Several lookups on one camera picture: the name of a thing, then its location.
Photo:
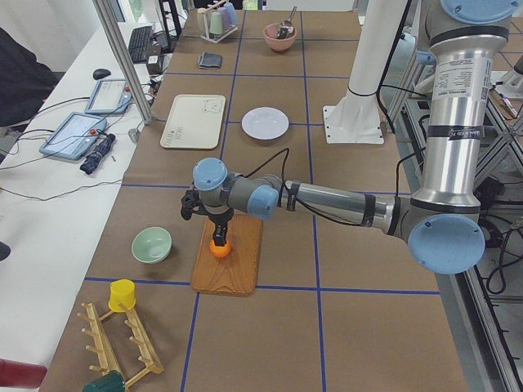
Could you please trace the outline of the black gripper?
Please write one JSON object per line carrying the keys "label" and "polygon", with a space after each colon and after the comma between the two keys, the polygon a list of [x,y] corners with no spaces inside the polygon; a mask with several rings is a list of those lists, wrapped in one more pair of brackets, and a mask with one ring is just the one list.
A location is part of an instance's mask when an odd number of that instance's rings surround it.
{"label": "black gripper", "polygon": [[231,220],[230,213],[211,214],[210,221],[215,225],[212,240],[217,247],[224,247],[227,244],[226,231],[228,222]]}

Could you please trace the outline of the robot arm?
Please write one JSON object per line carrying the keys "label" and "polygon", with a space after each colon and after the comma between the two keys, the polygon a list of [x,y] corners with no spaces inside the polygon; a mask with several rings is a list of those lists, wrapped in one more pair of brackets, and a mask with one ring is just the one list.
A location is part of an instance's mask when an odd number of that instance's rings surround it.
{"label": "robot arm", "polygon": [[420,187],[409,198],[379,198],[256,172],[227,170],[217,158],[199,161],[181,215],[214,224],[216,245],[226,244],[235,212],[266,220],[282,207],[341,225],[374,227],[401,238],[413,258],[437,274],[458,274],[485,251],[474,196],[476,165],[494,57],[507,45],[517,1],[424,1],[418,44],[435,59]]}

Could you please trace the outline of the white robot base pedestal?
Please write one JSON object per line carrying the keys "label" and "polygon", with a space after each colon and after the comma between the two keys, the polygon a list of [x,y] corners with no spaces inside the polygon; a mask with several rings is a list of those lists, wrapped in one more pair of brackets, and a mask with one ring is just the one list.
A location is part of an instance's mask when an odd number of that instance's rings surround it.
{"label": "white robot base pedestal", "polygon": [[368,3],[346,94],[335,106],[323,107],[329,144],[384,143],[380,128],[378,88],[396,35],[409,12],[406,0]]}

